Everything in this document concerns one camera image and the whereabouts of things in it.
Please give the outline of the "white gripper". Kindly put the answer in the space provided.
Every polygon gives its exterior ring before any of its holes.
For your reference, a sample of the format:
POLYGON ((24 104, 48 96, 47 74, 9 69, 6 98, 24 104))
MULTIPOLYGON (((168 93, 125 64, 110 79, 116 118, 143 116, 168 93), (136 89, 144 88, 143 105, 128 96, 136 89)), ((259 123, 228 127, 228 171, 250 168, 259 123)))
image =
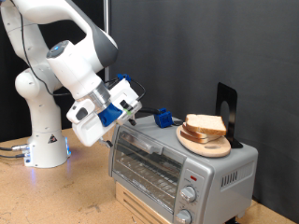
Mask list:
POLYGON ((102 136, 115 124, 122 125, 127 120, 136 126, 134 115, 141 107, 130 82, 123 78, 111 90, 101 82, 96 89, 76 100, 66 116, 84 146, 90 147, 98 141, 111 148, 113 144, 102 136))

